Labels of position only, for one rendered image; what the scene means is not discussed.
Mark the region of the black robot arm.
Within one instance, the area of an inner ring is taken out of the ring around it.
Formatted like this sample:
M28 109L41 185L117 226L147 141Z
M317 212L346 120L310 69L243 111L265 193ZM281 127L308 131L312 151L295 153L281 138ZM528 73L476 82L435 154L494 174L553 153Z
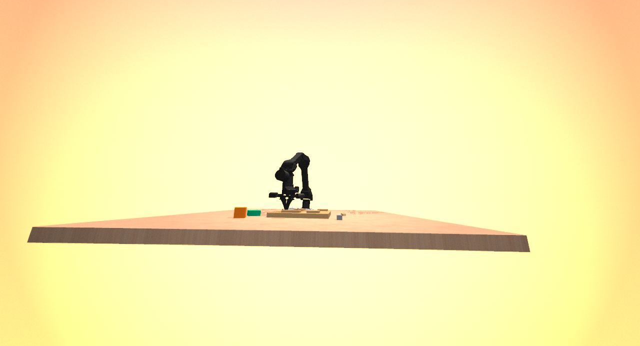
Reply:
M302 178L302 190L301 194L305 195L305 199L302 199L302 207L301 209L310 209L310 201L313 201L313 193L309 187L309 179L307 168L310 165L310 158L305 155L305 153L297 152L295 156L291 159L285 160L278 171L275 173L275 179L278 181L282 181L282 183L291 183L291 186L285 184L283 188L283 194L286 196L293 195L299 193L299 187L293 184L294 171L298 167L301 169L301 178Z

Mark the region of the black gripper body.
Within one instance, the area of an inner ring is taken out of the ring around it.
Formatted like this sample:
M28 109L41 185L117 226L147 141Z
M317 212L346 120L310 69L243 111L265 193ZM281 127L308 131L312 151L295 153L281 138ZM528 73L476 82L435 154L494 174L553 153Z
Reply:
M291 183L291 182L282 182L282 193L278 194L278 192L270 192L269 193L269 198L280 197L281 199L288 198L288 200L294 200L294 198L297 198L297 199L304 199L305 198L305 194L304 193L296 193L295 195L284 195L285 193L283 193L283 189L285 187L285 184L287 186L293 185L293 183Z

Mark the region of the orange block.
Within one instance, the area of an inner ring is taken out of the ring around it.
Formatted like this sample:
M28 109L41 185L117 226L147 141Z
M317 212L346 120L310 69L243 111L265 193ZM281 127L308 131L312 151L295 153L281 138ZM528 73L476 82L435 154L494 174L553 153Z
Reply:
M247 214L247 207L234 207L233 218L245 218Z

